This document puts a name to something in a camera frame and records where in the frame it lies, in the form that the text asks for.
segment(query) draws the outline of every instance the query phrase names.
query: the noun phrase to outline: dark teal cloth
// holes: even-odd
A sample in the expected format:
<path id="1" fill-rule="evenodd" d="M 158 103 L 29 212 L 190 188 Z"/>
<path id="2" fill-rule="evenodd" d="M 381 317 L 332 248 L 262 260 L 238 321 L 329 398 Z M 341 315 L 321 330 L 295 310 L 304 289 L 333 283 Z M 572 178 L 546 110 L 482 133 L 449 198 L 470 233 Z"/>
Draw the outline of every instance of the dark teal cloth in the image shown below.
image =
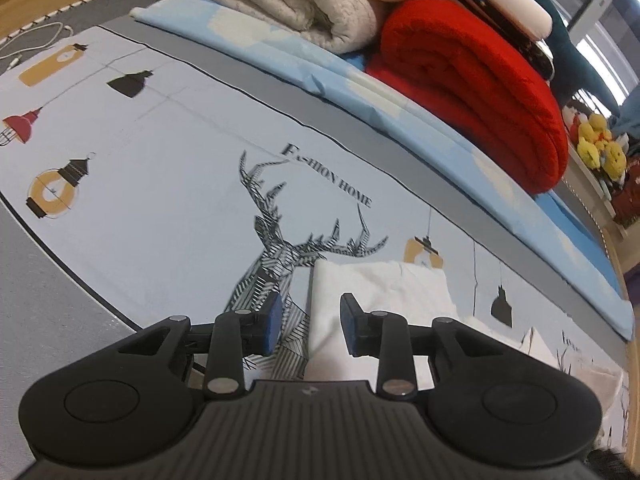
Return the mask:
<path id="1" fill-rule="evenodd" d="M 640 139 L 640 85 L 636 86 L 620 107 L 620 116 L 609 118 L 609 129 L 614 137 L 629 134 Z"/>
<path id="2" fill-rule="evenodd" d="M 584 89 L 617 115 L 619 108 L 616 99 L 593 66 L 572 45 L 554 4 L 551 0 L 536 1 L 549 13 L 553 22 L 551 34 L 545 41 L 554 55 L 556 75 L 551 81 L 551 91 L 558 104 L 564 106 L 578 90 Z"/>

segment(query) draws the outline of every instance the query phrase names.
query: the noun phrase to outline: charging cable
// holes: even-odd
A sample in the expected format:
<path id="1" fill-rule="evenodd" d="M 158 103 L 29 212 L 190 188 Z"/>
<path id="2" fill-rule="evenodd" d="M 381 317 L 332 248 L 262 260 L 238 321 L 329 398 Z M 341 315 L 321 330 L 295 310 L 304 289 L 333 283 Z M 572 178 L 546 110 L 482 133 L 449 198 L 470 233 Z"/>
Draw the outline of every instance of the charging cable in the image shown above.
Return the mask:
<path id="1" fill-rule="evenodd" d="M 15 40 L 17 40 L 18 38 L 21 38 L 22 36 L 24 36 L 25 34 L 29 33 L 29 32 L 33 32 L 34 30 L 39 30 L 41 28 L 46 28 L 46 27 L 53 27 L 57 25 L 58 26 L 58 30 L 56 30 L 55 34 L 53 35 L 53 37 L 47 41 L 47 43 L 40 45 L 40 46 L 32 46 L 29 48 L 22 48 L 20 50 L 16 50 L 15 52 L 12 52 L 10 54 L 5 54 L 4 56 L 2 56 L 2 51 L 4 49 L 6 49 L 9 45 L 11 45 Z M 62 22 L 52 22 L 52 23 L 46 23 L 45 25 L 39 25 L 37 27 L 33 27 L 33 28 L 29 28 L 28 30 L 24 30 L 22 31 L 20 34 L 18 34 L 17 36 L 11 38 L 9 41 L 7 41 L 5 44 L 0 45 L 0 61 L 2 61 L 3 59 L 7 59 L 8 57 L 11 56 L 15 56 L 12 60 L 11 63 L 9 63 L 9 66 L 4 70 L 4 72 L 7 72 L 8 70 L 11 70 L 12 68 L 14 68 L 16 65 L 18 65 L 21 60 L 22 60 L 22 54 L 25 52 L 30 52 L 32 50 L 42 50 L 44 48 L 47 48 L 48 46 L 51 46 L 53 43 L 55 43 L 60 34 L 62 34 L 62 31 L 66 30 L 68 31 L 69 35 L 68 38 L 70 38 L 71 36 L 73 36 L 74 34 L 74 30 L 69 27 L 68 25 L 65 25 Z"/>

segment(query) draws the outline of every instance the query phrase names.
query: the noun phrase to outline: pendant lamp print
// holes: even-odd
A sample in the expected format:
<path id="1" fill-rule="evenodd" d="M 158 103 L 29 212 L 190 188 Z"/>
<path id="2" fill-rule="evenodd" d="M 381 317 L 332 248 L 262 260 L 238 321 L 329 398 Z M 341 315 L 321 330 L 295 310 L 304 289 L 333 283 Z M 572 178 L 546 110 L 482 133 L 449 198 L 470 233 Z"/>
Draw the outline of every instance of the pendant lamp print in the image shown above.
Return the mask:
<path id="1" fill-rule="evenodd" d="M 59 170 L 47 170 L 39 174 L 31 183 L 27 207 L 38 218 L 57 218 L 62 215 L 78 198 L 78 184 L 89 174 L 88 163 L 91 153 L 86 158 L 72 158 Z"/>
<path id="2" fill-rule="evenodd" d="M 500 265 L 500 285 L 498 286 L 498 296 L 491 304 L 491 315 L 506 326 L 513 327 L 513 319 L 511 317 L 511 305 L 507 301 L 507 293 L 502 288 L 502 262 Z"/>
<path id="3" fill-rule="evenodd" d="M 142 92 L 145 87 L 145 80 L 147 77 L 151 77 L 154 73 L 151 70 L 143 70 L 135 74 L 125 74 L 122 77 L 112 79 L 107 83 L 116 92 L 120 92 L 122 95 L 133 98 Z"/>
<path id="4" fill-rule="evenodd" d="M 11 115 L 2 119 L 0 146 L 6 146 L 14 139 L 23 144 L 31 139 L 31 127 L 38 118 L 41 110 L 42 108 L 38 108 L 24 115 Z"/>
<path id="5" fill-rule="evenodd" d="M 36 86 L 47 77 L 54 75 L 65 66 L 72 64 L 75 60 L 80 59 L 86 50 L 87 45 L 74 43 L 67 45 L 59 51 L 46 57 L 41 62 L 29 67 L 22 72 L 18 79 L 27 86 Z"/>
<path id="6" fill-rule="evenodd" d="M 438 251 L 431 245 L 429 232 L 431 231 L 431 211 L 429 211 L 429 223 L 427 224 L 427 235 L 423 238 L 417 236 L 407 240 L 404 245 L 404 257 L 402 260 L 408 264 L 417 264 L 429 269 L 441 269 L 444 267 L 444 259 Z"/>

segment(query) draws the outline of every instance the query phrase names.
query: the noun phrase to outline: yellow stuffed toy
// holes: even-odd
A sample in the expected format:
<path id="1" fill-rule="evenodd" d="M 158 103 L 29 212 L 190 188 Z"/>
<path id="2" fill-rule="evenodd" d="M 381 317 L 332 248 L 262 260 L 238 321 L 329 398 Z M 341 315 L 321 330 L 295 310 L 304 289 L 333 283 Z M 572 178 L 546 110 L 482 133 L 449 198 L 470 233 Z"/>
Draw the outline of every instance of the yellow stuffed toy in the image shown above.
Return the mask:
<path id="1" fill-rule="evenodd" d="M 589 123 L 582 123 L 580 126 L 578 126 L 578 137 L 593 144 L 596 140 L 598 140 L 599 135 L 595 132 L 593 126 L 591 126 Z"/>
<path id="2" fill-rule="evenodd" d="M 591 114 L 589 116 L 589 124 L 595 132 L 603 132 L 607 129 L 607 120 L 604 118 L 604 115 Z"/>
<path id="3" fill-rule="evenodd" d="M 604 155 L 602 169 L 612 181 L 619 180 L 626 169 L 626 155 L 622 147 L 617 142 L 608 142 L 602 155 Z"/>
<path id="4" fill-rule="evenodd" d="M 602 153 L 608 143 L 608 140 L 596 140 L 593 145 L 598 149 L 598 153 Z"/>
<path id="5" fill-rule="evenodd" d="M 583 136 L 578 139 L 576 151 L 587 168 L 590 170 L 598 170 L 600 168 L 600 153 L 598 149 Z"/>

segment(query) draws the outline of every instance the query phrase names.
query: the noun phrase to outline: light blue bedding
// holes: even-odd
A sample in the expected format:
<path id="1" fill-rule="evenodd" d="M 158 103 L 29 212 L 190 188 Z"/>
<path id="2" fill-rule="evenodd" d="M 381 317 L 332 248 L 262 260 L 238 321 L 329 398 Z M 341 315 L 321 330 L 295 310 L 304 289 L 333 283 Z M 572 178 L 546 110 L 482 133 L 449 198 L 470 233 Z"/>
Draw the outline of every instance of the light blue bedding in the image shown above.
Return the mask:
<path id="1" fill-rule="evenodd" d="M 484 153 L 421 106 L 294 33 L 207 0 L 162 0 L 131 15 L 272 73 L 386 132 L 542 257 L 620 335 L 633 337 L 631 304 L 576 247 L 573 236 Z"/>
<path id="2" fill-rule="evenodd" d="M 620 294 L 620 283 L 598 241 L 591 235 L 585 225 L 566 206 L 562 199 L 553 191 L 538 195 L 536 203 L 551 221 L 569 237 L 569 240 L 587 259 L 598 269 L 614 290 Z"/>
<path id="3" fill-rule="evenodd" d="M 366 51 L 357 50 L 356 52 L 347 52 L 346 54 L 340 54 L 340 58 L 342 58 L 358 70 L 364 70 L 367 65 L 369 56 L 367 55 Z"/>

